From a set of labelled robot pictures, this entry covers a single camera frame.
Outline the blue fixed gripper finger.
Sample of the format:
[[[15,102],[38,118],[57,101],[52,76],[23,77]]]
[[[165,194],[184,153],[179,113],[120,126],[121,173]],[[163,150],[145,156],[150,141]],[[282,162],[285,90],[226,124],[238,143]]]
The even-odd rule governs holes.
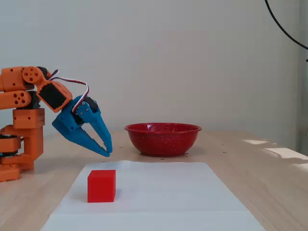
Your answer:
[[[82,127],[78,127],[69,131],[65,138],[79,146],[105,157],[110,156],[110,133],[106,128],[98,128],[97,134],[103,141],[105,148],[100,146]]]

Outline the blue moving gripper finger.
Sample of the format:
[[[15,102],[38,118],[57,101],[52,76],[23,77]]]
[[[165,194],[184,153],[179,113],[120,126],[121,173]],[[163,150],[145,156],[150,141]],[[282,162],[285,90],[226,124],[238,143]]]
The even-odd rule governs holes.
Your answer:
[[[97,108],[96,112],[93,112],[90,105],[88,103],[81,103],[78,107],[78,115],[81,117],[84,123],[89,123],[92,128],[96,131],[98,128],[106,128],[102,117],[101,117],[101,111],[99,108]],[[112,146],[112,138],[110,135],[110,153],[113,151]]]

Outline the blue gripper body black servo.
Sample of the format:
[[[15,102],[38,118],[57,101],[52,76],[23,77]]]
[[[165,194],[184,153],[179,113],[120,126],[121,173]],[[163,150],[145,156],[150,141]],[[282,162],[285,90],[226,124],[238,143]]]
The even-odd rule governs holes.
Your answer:
[[[61,133],[65,137],[66,134],[69,133],[70,130],[82,127],[85,123],[78,115],[78,107],[75,112],[73,112],[73,108],[75,104],[81,99],[80,96],[71,100],[60,112],[60,114],[55,118],[52,125],[56,128],[56,130]],[[93,110],[93,112],[97,111],[98,105],[95,100],[90,97],[85,97],[81,103],[88,103]]]

